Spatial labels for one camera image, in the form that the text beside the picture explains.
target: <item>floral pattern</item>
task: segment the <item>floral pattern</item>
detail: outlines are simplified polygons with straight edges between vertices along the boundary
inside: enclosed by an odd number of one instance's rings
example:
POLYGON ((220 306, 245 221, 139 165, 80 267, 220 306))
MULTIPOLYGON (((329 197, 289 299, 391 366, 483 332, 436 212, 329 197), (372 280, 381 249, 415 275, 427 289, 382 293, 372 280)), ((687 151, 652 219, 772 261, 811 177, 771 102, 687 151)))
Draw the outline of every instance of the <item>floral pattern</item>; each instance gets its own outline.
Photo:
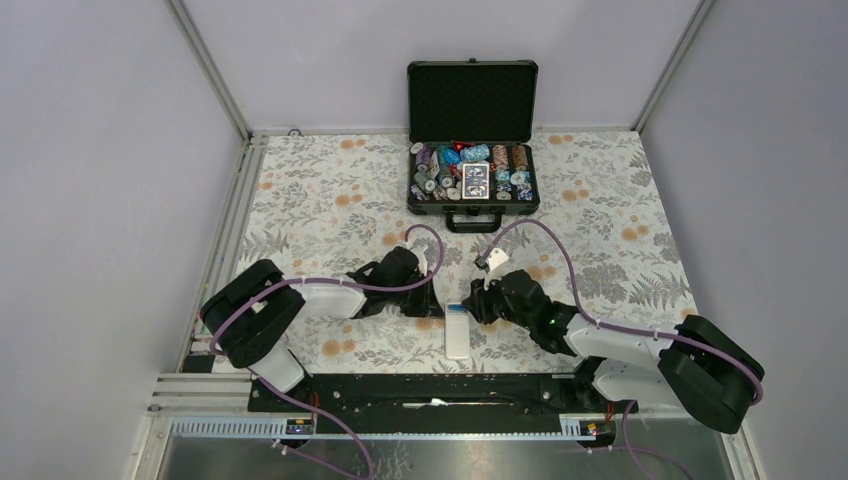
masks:
MULTIPOLYGON (((541 205, 573 256, 585 306, 601 317, 646 326, 677 323, 695 312, 641 141, 632 132, 534 134, 541 205)), ((250 211, 238 262, 242 271, 270 258, 288 274, 341 276, 379 260, 424 223, 440 232, 445 261, 434 279, 440 301, 459 301, 482 273, 473 264, 492 235, 456 235, 438 216, 406 209, 404 135, 273 137, 250 211)), ((504 218, 504 225, 515 218, 504 218)), ((436 242, 410 236, 435 260, 436 242)), ((532 225, 499 245, 552 298, 573 304, 565 262, 532 225)), ((527 333, 499 320, 470 322, 471 358, 444 356, 444 319, 396 311, 361 319, 310 318, 291 325, 285 342, 311 373, 567 372, 575 360, 544 352, 527 333)), ((232 371, 225 358, 214 371, 232 371)))

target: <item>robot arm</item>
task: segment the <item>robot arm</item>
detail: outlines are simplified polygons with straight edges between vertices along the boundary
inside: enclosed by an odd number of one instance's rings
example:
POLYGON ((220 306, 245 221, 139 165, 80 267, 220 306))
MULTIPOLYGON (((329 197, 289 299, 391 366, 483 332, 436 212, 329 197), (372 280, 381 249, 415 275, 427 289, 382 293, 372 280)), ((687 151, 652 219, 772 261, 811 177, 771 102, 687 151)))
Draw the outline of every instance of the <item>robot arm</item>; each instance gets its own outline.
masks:
MULTIPOLYGON (((591 388, 609 401, 678 406, 715 430, 735 433, 739 429, 754 396, 745 375, 713 355, 657 336, 665 332, 705 343, 739 360, 762 379, 759 363, 709 320, 690 315, 681 324, 657 327, 653 338, 600 328, 577 307, 551 300, 524 270, 501 277, 504 257, 494 249, 485 262, 477 262, 487 271, 486 278, 471 282, 471 295, 462 304, 478 323, 503 318, 527 329, 547 352, 587 359, 577 376, 590 378, 591 388)), ((644 329, 624 320, 601 322, 644 329)))
MULTIPOLYGON (((380 262, 371 262, 348 273, 358 283, 402 287, 424 279, 427 262, 423 251, 395 247, 380 262)), ((200 317, 215 333, 243 305, 269 286, 285 280, 271 260, 259 260, 210 298, 200 317)), ((235 368, 249 368, 282 392, 304 377, 304 369, 286 349, 282 337, 291 323, 310 317, 363 318, 396 305, 406 316, 443 317, 429 281, 400 292, 363 292, 327 283, 292 283, 282 286, 247 309, 220 336, 218 345, 235 368)))

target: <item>gray wall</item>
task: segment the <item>gray wall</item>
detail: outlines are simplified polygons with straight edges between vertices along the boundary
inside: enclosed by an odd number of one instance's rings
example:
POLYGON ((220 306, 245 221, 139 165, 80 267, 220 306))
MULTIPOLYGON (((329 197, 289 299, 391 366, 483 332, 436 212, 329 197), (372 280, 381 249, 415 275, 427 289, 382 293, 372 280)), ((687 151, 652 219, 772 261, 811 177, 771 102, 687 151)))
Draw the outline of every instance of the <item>gray wall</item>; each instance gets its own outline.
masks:
POLYGON ((765 366, 770 479, 844 478, 848 3, 723 1, 644 142, 699 310, 765 366))
POLYGON ((539 63, 535 123, 627 126, 698 0, 187 0, 256 128, 406 127, 413 60, 539 63))
POLYGON ((163 1, 4 1, 0 32, 0 478, 114 480, 239 140, 163 1))

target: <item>purple cable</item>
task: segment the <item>purple cable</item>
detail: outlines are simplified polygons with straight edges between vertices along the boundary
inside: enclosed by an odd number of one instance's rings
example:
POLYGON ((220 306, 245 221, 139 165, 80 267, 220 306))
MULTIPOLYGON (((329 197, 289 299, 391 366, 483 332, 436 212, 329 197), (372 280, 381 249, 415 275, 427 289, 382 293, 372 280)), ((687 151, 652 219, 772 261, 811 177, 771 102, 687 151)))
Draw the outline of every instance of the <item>purple cable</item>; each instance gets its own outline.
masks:
POLYGON ((322 415, 324 417, 327 417, 330 420, 332 420, 333 422, 335 422, 336 425, 340 426, 342 428, 342 430, 345 431, 345 433, 350 435, 350 438, 352 438, 353 441, 356 442, 356 445, 359 447, 360 450, 362 450, 363 455, 365 455, 365 462, 368 464, 368 475, 363 477, 363 476, 356 475, 356 474, 353 474, 353 473, 350 473, 350 472, 346 472, 346 471, 342 470, 341 468, 333 465, 332 463, 330 463, 330 462, 328 462, 324 459, 318 458, 314 455, 310 455, 306 452, 301 452, 300 450, 298 450, 296 448, 286 449, 285 450, 286 452, 291 452, 291 453, 297 455, 298 457, 303 457, 307 460, 311 460, 311 461, 313 461, 313 462, 315 462, 315 463, 317 463, 321 466, 329 468, 330 470, 338 473, 339 475, 344 475, 345 477, 353 478, 355 480, 369 480, 369 479, 374 477, 374 474, 376 473, 376 472, 374 472, 374 462, 371 460, 371 455, 368 453, 368 448, 365 447, 365 444, 362 443, 362 439, 360 439, 359 436, 356 433, 353 432, 353 429, 351 429, 349 426, 347 426, 346 423, 341 421, 338 417, 336 417, 335 415, 333 415, 330 412, 327 412, 327 411, 321 410, 318 407, 313 407, 312 405, 308 405, 306 403, 297 401, 294 398, 286 395, 285 393, 281 392, 276 387, 271 385, 271 383, 269 383, 267 380, 260 377, 258 374, 256 374, 256 377, 259 379, 260 382, 262 382, 262 385, 265 385, 265 388, 274 392, 275 395, 282 398, 283 400, 291 403, 292 405, 294 405, 296 407, 300 407, 304 410, 308 410, 310 412, 317 413, 318 415, 322 415))
POLYGON ((683 472, 683 475, 686 475, 686 478, 688 478, 689 480, 695 480, 695 476, 692 475, 692 472, 690 472, 689 469, 686 468, 682 463, 680 463, 680 461, 678 461, 676 458, 674 458, 671 455, 668 455, 666 453, 660 452, 658 450, 653 450, 653 449, 650 449, 650 448, 633 447, 633 446, 631 446, 630 448, 628 448, 628 447, 600 447, 600 448, 591 448, 588 451, 585 448, 575 448, 575 449, 572 449, 572 450, 565 450, 564 451, 564 453, 587 453, 587 452, 591 453, 591 454, 605 453, 605 452, 636 452, 636 453, 643 453, 645 455, 651 455, 651 456, 659 458, 660 460, 664 460, 664 461, 674 465, 681 472, 683 472))
POLYGON ((744 363, 740 362, 739 360, 736 360, 735 358, 733 358, 730 355, 722 352, 721 350, 718 350, 717 348, 712 347, 711 345, 707 345, 707 344, 699 342, 697 340, 692 340, 691 338, 684 337, 682 335, 676 335, 676 334, 673 334, 673 333, 666 333, 666 332, 656 332, 655 333, 653 330, 644 330, 644 329, 641 329, 641 328, 632 328, 632 327, 625 327, 625 326, 621 326, 621 325, 613 325, 613 324, 603 323, 600 320, 596 320, 594 317, 589 315, 589 312, 587 312, 586 309, 583 308, 583 304, 580 302, 580 296, 577 293, 577 275, 575 275, 575 273, 574 273, 574 264, 571 262, 571 257, 568 255, 568 252, 565 250, 565 246, 562 244, 562 242, 559 240, 559 238, 557 238, 556 234, 554 234, 554 232, 551 231, 551 229, 548 228, 548 226, 545 225, 544 223, 542 223, 538 220, 532 219, 532 218, 523 218, 521 220, 516 220, 515 222, 511 223, 510 225, 507 225, 506 227, 504 227, 503 230, 501 230, 500 233, 498 233, 498 235, 495 237, 495 239, 492 240, 492 243, 489 245, 489 248, 487 248, 486 251, 483 253, 483 258, 489 257, 489 253, 492 251, 493 248, 495 248, 495 246, 498 244, 498 242, 501 240, 501 238, 503 238, 503 236, 506 235, 506 232, 512 230, 513 228, 517 227, 518 225, 521 225, 522 223, 532 223, 533 225, 538 226, 539 228, 544 230, 548 235, 550 235, 550 237, 554 240, 554 242, 556 242, 557 247, 559 247, 559 250, 562 252, 562 255, 565 257, 565 263, 568 264, 568 274, 571 278, 571 292, 574 295, 574 303, 577 304, 577 309, 580 310, 580 313, 583 315, 584 318, 586 318, 586 320, 589 320, 590 322, 592 322, 593 324, 595 324, 595 326, 597 326, 599 328, 606 328, 608 330, 613 330, 613 331, 621 332, 621 333, 627 333, 627 334, 630 334, 630 335, 638 335, 638 336, 642 336, 642 337, 654 338, 654 335, 656 335, 658 338, 664 338, 666 340, 674 340, 674 341, 677 341, 677 342, 680 342, 680 343, 685 343, 686 345, 693 346, 693 347, 698 348, 698 349, 700 349, 704 352, 715 355, 716 357, 718 357, 718 358, 724 360, 725 362, 729 363, 734 368, 736 368, 740 372, 742 372, 746 377, 748 377, 748 380, 751 382, 751 385, 754 387, 754 391, 755 391, 754 398, 751 400, 751 405, 756 405, 756 404, 760 403, 760 401, 763 399, 763 385, 762 385, 762 383, 760 383, 760 379, 757 378, 757 375, 754 374, 754 372, 751 371, 751 369, 748 368, 748 366, 745 365, 744 363))
POLYGON ((651 480, 658 480, 657 477, 653 476, 651 472, 648 470, 645 465, 642 464, 642 461, 639 460, 639 457, 636 456, 636 452, 648 453, 649 455, 655 455, 663 460, 672 463, 674 466, 680 469, 683 472, 683 475, 686 475, 686 478, 689 480, 694 480, 694 476, 692 472, 690 472, 686 467, 684 467, 679 461, 670 455, 666 455, 665 453, 657 452, 655 450, 648 450, 634 447, 633 444, 630 443, 630 436, 627 434, 627 417, 630 416, 630 410, 633 408, 633 405, 636 405, 636 400, 630 400, 630 403, 627 404, 627 408, 624 409, 624 416, 621 418, 621 433, 624 436, 624 449, 626 449, 630 453, 630 458, 633 459, 633 463, 639 467, 639 470, 642 470, 642 473, 645 474, 646 477, 651 480))
MULTIPOLYGON (((420 287, 421 285, 424 285, 425 283, 432 280, 433 277, 436 276, 436 273, 439 271, 439 269, 442 267, 442 262, 445 260, 445 245, 444 245, 444 243, 442 243, 442 238, 439 237, 439 234, 436 233, 435 230, 433 230, 431 227, 429 227, 427 225, 423 225, 423 224, 420 224, 420 223, 412 225, 411 227, 407 228, 406 233, 404 234, 403 240, 408 241, 409 240, 409 232, 411 232, 412 230, 414 230, 416 228, 423 228, 423 229, 427 230, 428 232, 430 232, 431 234, 433 234, 433 237, 436 238, 436 242, 438 242, 438 244, 439 244, 439 258, 436 260, 436 265, 433 267, 433 271, 430 272, 423 279, 419 280, 418 282, 415 282, 411 285, 406 285, 406 286, 403 286, 403 287, 378 287, 376 285, 363 285, 363 284, 359 284, 359 283, 355 283, 355 282, 339 281, 338 279, 333 279, 333 278, 306 278, 306 279, 297 278, 297 279, 282 280, 280 282, 277 282, 277 283, 271 285, 270 287, 266 288, 265 290, 262 290, 261 292, 259 292, 255 297, 252 297, 250 300, 248 300, 247 303, 245 303, 244 305, 239 307, 232 315, 230 315, 230 318, 225 320, 224 323, 222 323, 221 326, 218 327, 218 330, 216 330, 215 334, 212 336, 212 340, 210 340, 210 342, 209 342, 209 351, 216 354, 216 355, 226 355, 224 352, 218 350, 218 348, 216 347, 216 345, 218 344, 218 341, 221 338, 221 335, 225 331, 227 331, 228 328, 230 328, 230 325, 232 325, 233 322, 236 321, 236 319, 241 317, 242 314, 244 314, 244 312, 246 312, 249 308, 251 308, 254 304, 256 304, 256 302, 262 301, 263 298, 265 298, 268 295, 272 294, 273 292, 285 287, 286 285, 292 285, 292 284, 297 284, 297 283, 326 283, 326 284, 330 284, 330 285, 342 285, 342 286, 345 286, 345 287, 359 288, 359 289, 362 289, 362 290, 373 290, 373 291, 377 291, 377 292, 405 292, 407 290, 413 290, 413 289, 420 287)), ((297 456, 303 457, 307 460, 311 460, 315 463, 318 463, 319 465, 323 465, 324 467, 329 468, 330 470, 332 470, 332 471, 334 471, 338 474, 345 475, 347 477, 354 478, 356 480, 368 480, 368 479, 370 479, 374 476, 374 463, 371 461, 371 455, 368 454, 368 449, 365 448, 365 444, 362 443, 362 440, 360 440, 360 438, 356 435, 356 433, 353 432, 353 429, 351 429, 349 426, 347 426, 347 424, 345 424, 344 422, 339 420, 335 415, 331 414, 330 412, 326 412, 324 410, 321 410, 320 408, 313 407, 311 405, 307 405, 303 402, 299 402, 299 401, 295 400, 294 398, 291 398, 288 395, 286 395, 285 393, 281 392, 277 388, 275 388, 273 385, 268 383, 268 381, 266 381, 261 376, 257 375, 257 378, 260 382, 262 382, 263 385, 265 385, 265 387, 268 388, 268 390, 274 392, 275 395, 277 395, 281 399, 285 400, 286 402, 289 402, 292 405, 295 405, 297 407, 303 408, 303 409, 308 410, 310 412, 314 412, 314 413, 317 413, 318 415, 322 415, 326 418, 329 418, 330 420, 335 422, 336 425, 341 427, 342 430, 344 430, 348 435, 351 436, 351 438, 353 438, 353 440, 356 442, 357 446, 359 446, 360 450, 362 450, 362 453, 365 455, 365 460, 368 463, 368 476, 367 477, 360 477, 358 475, 354 475, 352 473, 345 472, 344 470, 336 467, 335 465, 332 465, 331 463, 329 463, 325 460, 322 460, 322 459, 315 457, 313 455, 310 455, 308 453, 301 452, 301 451, 294 449, 294 448, 292 448, 290 450, 286 450, 287 452, 290 451, 297 456)))

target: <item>purple wire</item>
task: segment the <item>purple wire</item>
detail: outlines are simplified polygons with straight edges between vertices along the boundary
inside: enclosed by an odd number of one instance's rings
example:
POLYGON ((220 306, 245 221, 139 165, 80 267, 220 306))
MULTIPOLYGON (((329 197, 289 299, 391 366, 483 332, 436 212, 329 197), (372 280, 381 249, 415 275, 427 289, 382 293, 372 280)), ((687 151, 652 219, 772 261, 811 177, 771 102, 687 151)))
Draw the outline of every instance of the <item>purple wire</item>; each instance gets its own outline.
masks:
POLYGON ((686 478, 688 478, 689 480, 694 480, 695 477, 692 475, 692 472, 690 472, 689 469, 684 467, 683 464, 681 464, 674 457, 667 455, 665 453, 658 452, 656 450, 649 450, 649 451, 645 452, 643 450, 647 450, 647 449, 634 447, 633 444, 630 443, 630 436, 627 433, 627 417, 630 416, 630 410, 633 408, 634 405, 636 405, 636 400, 630 400, 630 403, 627 404, 627 408, 624 409, 624 416, 621 418, 621 433, 624 436, 624 445, 625 445, 624 449, 626 449, 628 451, 628 453, 630 453, 630 458, 633 459, 633 463, 635 463, 636 466, 639 467, 639 470, 642 470, 642 473, 644 473, 646 477, 650 478, 651 480, 658 480, 657 477, 653 476, 651 474, 651 472, 648 470, 648 468, 645 467, 644 464, 642 464, 642 461, 639 460, 639 457, 636 456, 636 452, 642 451, 642 453, 648 453, 649 455, 655 455, 659 458, 662 458, 663 460, 665 460, 667 462, 672 463, 674 466, 679 468, 681 472, 683 472, 683 475, 686 475, 686 478))
POLYGON ((368 464, 368 475, 363 477, 363 476, 359 476, 359 475, 356 475, 356 474, 353 474, 353 473, 350 473, 350 472, 346 472, 346 471, 342 470, 341 468, 333 465, 332 463, 330 463, 330 462, 328 462, 324 459, 318 458, 314 455, 310 455, 306 452, 301 452, 300 450, 298 450, 296 448, 287 449, 286 452, 291 452, 291 453, 293 453, 293 454, 295 454, 299 457, 303 457, 307 460, 313 461, 313 462, 315 462, 315 463, 317 463, 321 466, 329 468, 330 470, 338 473, 339 475, 344 475, 345 477, 348 477, 348 478, 353 478, 353 479, 356 479, 356 480, 369 480, 370 478, 374 477, 374 474, 375 474, 375 472, 374 472, 374 462, 371 460, 371 455, 368 453, 368 448, 362 442, 362 439, 360 439, 359 436, 356 433, 354 433, 353 429, 351 429, 349 426, 347 426, 346 423, 341 421, 338 417, 336 417, 335 415, 333 415, 330 412, 327 412, 327 411, 322 410, 318 407, 313 407, 312 405, 308 405, 306 403, 295 400, 294 398, 292 398, 292 397, 286 395, 285 393, 281 392, 280 390, 278 390, 276 387, 271 385, 270 382, 268 382, 264 378, 260 377, 258 374, 256 374, 256 376, 257 376, 257 379, 260 382, 262 382, 262 385, 265 385, 265 388, 274 392, 275 395, 282 398, 283 400, 291 403, 292 405, 294 405, 296 407, 300 407, 304 410, 308 410, 310 412, 317 413, 318 415, 322 415, 324 417, 327 417, 328 419, 335 422, 336 425, 340 426, 342 428, 342 430, 345 431, 345 433, 350 435, 350 438, 352 438, 353 441, 356 442, 356 445, 359 447, 360 450, 362 450, 362 453, 365 455, 365 462, 368 464))
POLYGON ((693 347, 698 348, 698 349, 700 349, 704 352, 715 355, 716 357, 718 357, 718 358, 724 360, 725 362, 729 363, 734 368, 736 368, 740 372, 742 372, 746 377, 748 377, 748 380, 751 382, 751 385, 754 387, 754 391, 755 391, 754 398, 751 400, 751 405, 756 405, 756 404, 760 403, 760 401, 763 399, 763 385, 762 385, 762 383, 760 383, 760 379, 757 378, 757 375, 754 374, 754 372, 751 371, 751 369, 748 368, 748 366, 745 365, 744 363, 740 362, 739 360, 736 360, 735 358, 731 357, 730 355, 722 352, 721 350, 719 350, 719 349, 717 349, 717 348, 715 348, 711 345, 707 345, 707 344, 699 342, 697 340, 692 340, 691 338, 684 337, 682 335, 676 335, 676 334, 673 334, 673 333, 654 332, 653 330, 645 330, 645 329, 641 329, 641 328, 625 327, 625 326, 622 326, 622 325, 614 325, 614 324, 610 324, 610 323, 603 323, 600 320, 596 320, 594 317, 589 315, 589 312, 587 312, 586 309, 583 308, 583 304, 580 302, 580 296, 577 293, 577 276, 574 273, 574 264, 571 262, 571 257, 568 255, 568 252, 565 250, 565 246, 562 244, 562 242, 559 240, 559 238, 557 238, 556 234, 554 234, 554 232, 551 231, 551 229, 548 228, 548 226, 545 225, 544 223, 542 223, 538 220, 535 220, 533 218, 523 218, 521 220, 516 220, 515 222, 511 223, 510 225, 507 225, 506 227, 504 227, 503 230, 501 230, 500 233, 498 233, 498 235, 495 237, 495 239, 492 240, 492 243, 489 245, 489 248, 487 248, 486 251, 483 253, 483 258, 489 257, 489 253, 492 251, 493 248, 495 248, 495 246, 498 244, 498 242, 501 240, 501 238, 503 238, 503 236, 506 235, 506 233, 508 231, 512 230, 513 228, 517 227, 518 225, 521 225, 522 223, 532 223, 533 225, 538 226, 539 228, 544 230, 548 235, 550 235, 550 237, 554 240, 554 242, 556 242, 557 247, 559 247, 559 250, 562 252, 562 255, 565 257, 565 263, 568 264, 568 274, 571 278, 571 292, 574 295, 574 303, 577 304, 577 309, 580 310, 580 313, 583 315, 584 318, 586 318, 586 320, 589 320, 590 322, 592 322, 593 324, 595 324, 595 326, 597 326, 599 328, 606 328, 608 330, 613 330, 613 331, 621 332, 621 333, 627 333, 627 334, 630 334, 630 335, 638 335, 638 336, 641 336, 641 337, 654 338, 654 335, 656 335, 657 338, 664 338, 666 340, 674 340, 674 341, 677 341, 677 342, 680 342, 680 343, 685 343, 686 345, 693 346, 693 347))
MULTIPOLYGON (((350 287, 350 288, 358 288, 358 289, 361 289, 361 290, 373 290, 373 291, 377 291, 377 292, 405 292, 407 290, 413 290, 413 289, 420 287, 421 285, 424 285, 425 283, 432 280, 433 277, 436 276, 436 273, 439 271, 439 269, 442 267, 442 262, 445 260, 445 245, 444 245, 444 243, 442 243, 442 238, 439 237, 439 234, 436 233, 435 230, 433 230, 431 227, 429 227, 427 225, 420 224, 420 223, 412 225, 411 227, 407 228, 406 233, 404 234, 403 240, 408 241, 409 240, 409 232, 411 232, 412 230, 414 230, 416 228, 423 228, 423 229, 427 230, 428 232, 430 232, 431 234, 433 234, 433 237, 436 238, 436 242, 438 242, 438 244, 439 244, 439 258, 436 260, 436 265, 433 267, 433 271, 431 271, 428 275, 426 275, 423 279, 419 280, 418 282, 415 282, 411 285, 406 285, 406 286, 403 286, 403 287, 378 287, 376 285, 363 285, 363 284, 355 283, 355 282, 340 281, 339 279, 333 279, 333 278, 305 278, 305 279, 296 278, 296 279, 282 280, 280 282, 277 282, 277 283, 271 285, 270 287, 266 288, 265 290, 259 292, 256 296, 252 297, 250 300, 248 300, 247 303, 245 303, 244 305, 239 307, 232 315, 230 315, 230 318, 225 320, 224 323, 222 323, 221 326, 218 327, 218 330, 215 331, 215 334, 212 335, 212 340, 209 342, 209 351, 216 354, 216 355, 226 355, 224 352, 218 350, 218 348, 216 347, 216 345, 218 344, 218 341, 221 338, 221 335, 223 335, 223 333, 225 331, 227 331, 228 328, 230 328, 230 325, 232 325, 233 322, 235 322, 239 317, 241 317, 242 314, 244 314, 244 312, 246 312, 254 304, 262 301, 262 299, 264 299, 268 295, 274 293, 275 291, 277 291, 277 290, 279 290, 279 289, 281 289, 281 288, 283 288, 287 285, 293 285, 293 284, 297 284, 297 283, 325 283, 325 284, 330 284, 330 285, 342 285, 342 286, 350 287)), ((262 378, 258 374, 257 374, 257 378, 260 382, 262 382, 263 385, 265 385, 265 387, 268 388, 268 390, 274 392, 274 394, 276 394, 278 397, 285 400, 286 402, 289 402, 292 405, 303 408, 303 409, 308 410, 310 412, 314 412, 314 413, 317 413, 319 415, 323 415, 324 417, 329 418, 330 420, 335 422, 336 425, 341 427, 342 430, 344 430, 348 435, 351 436, 351 438, 353 438, 353 440, 356 442, 357 446, 359 446, 360 450, 362 450, 362 453, 365 455, 365 459, 368 462, 368 476, 367 477, 360 477, 358 475, 354 475, 352 473, 345 472, 344 470, 336 467, 335 465, 332 465, 331 463, 329 463, 325 460, 322 460, 322 459, 315 457, 313 455, 310 455, 308 453, 301 452, 301 451, 294 449, 294 448, 289 449, 287 451, 290 451, 293 454, 300 456, 300 457, 303 457, 307 460, 311 460, 315 463, 318 463, 319 465, 323 465, 324 467, 327 467, 330 470, 332 470, 332 471, 334 471, 338 474, 345 475, 347 477, 354 478, 356 480, 368 480, 368 479, 370 479, 374 476, 374 462, 371 461, 371 455, 369 455, 368 449, 365 447, 365 444, 362 443, 362 440, 360 440, 360 438, 356 435, 356 433, 353 432, 353 429, 351 429, 349 426, 347 426, 347 424, 345 424, 344 422, 339 420, 332 413, 321 410, 320 408, 317 408, 317 407, 313 407, 311 405, 307 405, 303 402, 299 402, 299 401, 295 400, 292 397, 289 397, 288 395, 286 395, 285 393, 281 392, 280 390, 275 388, 273 385, 268 383, 267 380, 265 380, 264 378, 262 378)))
POLYGON ((660 452, 659 450, 653 450, 653 449, 650 449, 650 448, 633 447, 633 446, 631 446, 630 448, 627 448, 627 447, 600 447, 600 448, 589 449, 589 451, 587 451, 585 448, 575 448, 575 449, 572 449, 572 450, 565 450, 564 453, 587 453, 587 452, 592 453, 592 454, 605 453, 605 452, 636 452, 636 453, 643 453, 645 455, 651 455, 651 456, 659 458, 660 460, 664 460, 664 461, 674 465, 681 472, 683 472, 683 475, 686 475, 686 478, 688 478, 689 480, 695 480, 695 476, 692 475, 692 472, 689 471, 689 469, 686 468, 682 463, 680 463, 679 460, 672 457, 671 455, 668 455, 667 453, 663 453, 663 452, 660 452))

